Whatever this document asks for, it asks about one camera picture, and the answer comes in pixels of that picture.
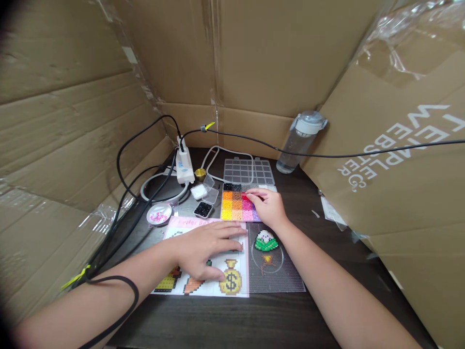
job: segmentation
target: yellow cable tie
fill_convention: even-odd
[[[76,275],[74,278],[72,278],[70,281],[68,281],[66,284],[64,284],[62,286],[62,291],[64,291],[65,289],[67,289],[69,286],[71,286],[75,281],[79,280],[81,277],[84,276],[84,273],[86,272],[86,269],[90,268],[91,265],[88,264],[82,271],[81,271],[81,274],[79,275]]]
[[[205,129],[208,129],[210,126],[214,125],[215,122],[209,123],[207,126],[205,126]]]

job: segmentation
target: table surface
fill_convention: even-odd
[[[207,149],[191,148],[190,152],[194,169],[200,167]],[[233,157],[231,153],[220,151],[210,173],[221,178],[224,159]],[[437,348],[380,259],[361,241],[353,239],[350,229],[341,232],[334,222],[325,220],[318,189],[307,175],[300,168],[284,175],[276,170],[275,160],[270,159],[270,163],[289,219],[384,304],[423,348]],[[149,193],[154,192],[163,179],[156,178]],[[216,181],[215,186],[221,192],[220,184]],[[179,191],[180,186],[173,177],[160,197]],[[194,217],[197,203],[188,192],[180,202],[179,215]],[[220,207],[218,196],[212,217],[219,218]],[[141,204],[134,205],[122,218],[114,243],[124,235],[141,209]],[[161,241],[165,229],[151,229],[144,214],[103,270]],[[251,294],[250,298],[150,295],[112,337],[109,345],[125,348],[340,348],[308,292]]]

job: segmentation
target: water bottle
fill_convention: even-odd
[[[317,111],[300,113],[291,125],[291,133],[284,150],[293,153],[306,154],[311,142],[319,130],[325,128],[327,120]],[[281,153],[276,168],[279,172],[289,174],[299,164],[302,156]]]

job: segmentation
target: pegboard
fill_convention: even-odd
[[[275,232],[263,223],[247,223],[247,230],[249,292],[306,292],[302,278]],[[273,234],[278,242],[277,248],[268,252],[255,248],[255,240],[262,230]]]

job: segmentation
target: cardboard box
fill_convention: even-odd
[[[463,139],[465,4],[430,1],[383,17],[410,2],[25,4],[0,66],[0,260],[11,322],[53,301],[85,265],[124,192],[118,149],[160,113],[182,132],[215,122],[282,147],[295,115],[324,103],[330,124],[313,149],[323,154]],[[123,153],[127,180],[173,149],[173,124],[164,124]],[[186,141],[279,156],[212,133]],[[448,145],[302,163],[447,349],[465,343],[463,157],[462,145]]]
[[[116,154],[158,115],[93,1],[18,8],[0,73],[1,296],[15,324],[59,296],[102,241],[124,192]],[[126,180],[172,149],[161,123],[147,131],[122,155]]]
[[[283,117],[325,101],[382,1],[101,3],[129,38],[161,111],[179,111],[176,117],[188,119],[191,129],[208,119],[219,131],[264,135],[281,147],[287,137],[283,125],[291,124]],[[198,105],[213,108],[202,114]],[[232,150],[250,145],[221,135],[186,142]],[[254,149],[258,156],[279,156],[258,144]]]
[[[383,18],[321,109],[316,154],[353,154],[465,138],[465,3]],[[443,348],[463,348],[463,144],[350,159],[304,171],[398,281]]]

